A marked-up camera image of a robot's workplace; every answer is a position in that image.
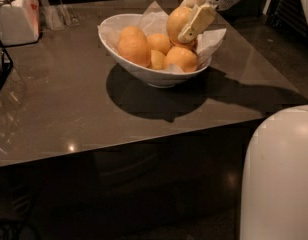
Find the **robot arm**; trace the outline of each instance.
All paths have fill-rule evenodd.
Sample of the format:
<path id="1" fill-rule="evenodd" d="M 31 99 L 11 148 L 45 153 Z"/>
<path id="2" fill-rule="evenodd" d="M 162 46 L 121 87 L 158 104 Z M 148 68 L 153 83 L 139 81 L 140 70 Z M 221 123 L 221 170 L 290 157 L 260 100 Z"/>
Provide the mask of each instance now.
<path id="1" fill-rule="evenodd" d="M 188 43 L 202 33 L 214 18 L 216 11 L 231 8 L 240 0 L 184 0 L 180 6 L 193 8 L 188 23 L 178 36 L 181 43 Z"/>

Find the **glossy tabletop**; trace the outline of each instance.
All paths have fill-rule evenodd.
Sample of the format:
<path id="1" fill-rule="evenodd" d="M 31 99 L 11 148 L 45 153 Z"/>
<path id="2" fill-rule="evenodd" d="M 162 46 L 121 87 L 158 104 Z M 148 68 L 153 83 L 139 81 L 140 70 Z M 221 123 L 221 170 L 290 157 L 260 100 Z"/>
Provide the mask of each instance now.
<path id="1" fill-rule="evenodd" d="M 74 4 L 79 25 L 9 47 L 15 69 L 0 93 L 0 166 L 265 118 L 307 100 L 220 15 L 227 28 L 210 67 L 157 89 L 106 53 L 97 26 L 153 2 L 170 13 L 182 0 Z"/>

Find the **bowl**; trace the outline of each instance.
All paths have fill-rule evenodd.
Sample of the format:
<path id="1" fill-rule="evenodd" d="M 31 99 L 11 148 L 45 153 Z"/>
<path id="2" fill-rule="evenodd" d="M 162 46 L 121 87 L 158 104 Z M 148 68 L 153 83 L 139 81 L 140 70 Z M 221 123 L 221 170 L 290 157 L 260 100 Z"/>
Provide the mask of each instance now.
<path id="1" fill-rule="evenodd" d="M 126 26 L 137 25 L 141 17 L 141 14 L 119 14 L 105 19 L 98 26 L 99 38 L 106 50 L 113 57 L 113 59 L 131 75 L 150 86 L 157 88 L 170 88 L 197 76 L 209 66 L 212 59 L 211 57 L 207 63 L 202 65 L 195 72 L 180 73 L 177 70 L 176 72 L 171 72 L 170 70 L 165 71 L 149 69 L 121 57 L 117 53 L 117 43 L 120 31 Z"/>

